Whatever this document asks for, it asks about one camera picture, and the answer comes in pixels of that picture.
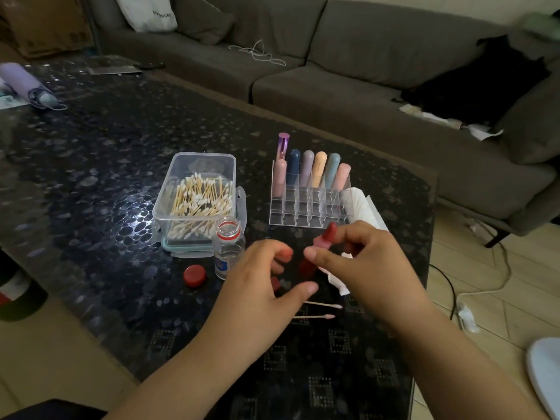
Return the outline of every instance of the blue label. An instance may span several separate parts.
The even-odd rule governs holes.
[[[216,264],[216,268],[218,269],[218,271],[222,271],[222,272],[227,271],[228,268],[227,261],[222,261],[221,259],[214,257],[214,262]]]

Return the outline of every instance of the tabletop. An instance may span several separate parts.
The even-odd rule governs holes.
[[[153,204],[177,152],[236,157],[248,244],[273,238],[295,250],[279,277],[287,288],[298,283],[302,250],[320,231],[268,225],[277,135],[290,133],[290,147],[301,151],[339,153],[426,285],[434,172],[161,71],[91,76],[86,67],[95,62],[28,66],[68,110],[0,111],[0,246],[139,380],[188,344],[222,285],[212,258],[172,258],[153,239]],[[208,275],[194,290],[182,280],[193,263]],[[294,320],[209,418],[408,418],[412,378],[396,342],[351,295],[316,279],[312,300],[341,303],[342,313]]]

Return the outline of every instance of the black cloth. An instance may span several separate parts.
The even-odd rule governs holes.
[[[481,44],[480,57],[402,91],[401,98],[441,118],[494,126],[519,98],[550,76],[542,57],[530,60],[510,46],[507,35],[483,38],[477,42]]]
[[[16,411],[2,420],[101,420],[107,411],[51,399]]]

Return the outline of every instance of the sofa leg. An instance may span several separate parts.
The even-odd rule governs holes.
[[[497,234],[496,236],[490,240],[488,243],[486,243],[484,245],[484,247],[487,247],[488,249],[490,249],[491,247],[496,246],[498,243],[500,243],[503,239],[505,239],[507,236],[509,236],[511,233],[509,231],[504,231],[501,229],[497,229]]]

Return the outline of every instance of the sofa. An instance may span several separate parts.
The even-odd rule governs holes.
[[[451,14],[346,0],[208,0],[233,13],[217,45],[178,32],[138,34],[115,0],[88,0],[98,46],[288,118],[435,169],[439,202],[525,235],[560,214],[560,43]],[[508,34],[552,75],[520,98],[479,141],[464,130],[406,115],[403,89],[465,65],[479,38]],[[231,45],[266,52],[257,62]]]

